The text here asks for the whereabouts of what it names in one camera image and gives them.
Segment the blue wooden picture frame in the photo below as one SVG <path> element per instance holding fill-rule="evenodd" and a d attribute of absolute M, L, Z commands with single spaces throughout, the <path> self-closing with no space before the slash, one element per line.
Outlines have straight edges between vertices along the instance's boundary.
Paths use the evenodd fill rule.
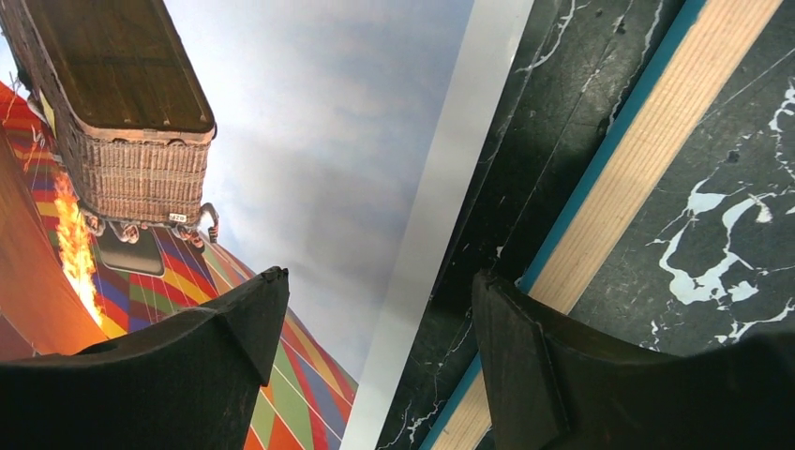
<path fill-rule="evenodd" d="M 794 5 L 704 1 L 521 299 L 660 356 L 794 328 Z"/>

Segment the hot air balloon photo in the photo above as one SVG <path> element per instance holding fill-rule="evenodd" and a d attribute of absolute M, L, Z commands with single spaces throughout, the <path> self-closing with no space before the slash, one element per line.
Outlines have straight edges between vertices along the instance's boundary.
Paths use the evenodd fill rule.
<path fill-rule="evenodd" d="M 291 295 L 240 440 L 124 373 L 2 382 L 2 447 L 375 448 L 532 8 L 3 2 L 2 361 Z"/>

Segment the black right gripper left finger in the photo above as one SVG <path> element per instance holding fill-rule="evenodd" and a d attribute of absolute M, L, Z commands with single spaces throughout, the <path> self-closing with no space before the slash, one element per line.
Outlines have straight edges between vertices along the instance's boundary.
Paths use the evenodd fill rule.
<path fill-rule="evenodd" d="M 75 354 L 3 363 L 2 447 L 243 448 L 289 297 L 289 272 L 274 266 Z"/>

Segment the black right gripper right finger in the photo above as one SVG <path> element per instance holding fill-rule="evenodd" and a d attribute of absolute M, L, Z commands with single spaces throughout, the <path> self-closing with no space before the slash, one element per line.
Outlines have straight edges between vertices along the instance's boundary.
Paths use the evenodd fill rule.
<path fill-rule="evenodd" d="M 499 449 L 790 449 L 794 336 L 675 356 L 597 331 L 483 270 L 472 281 Z"/>

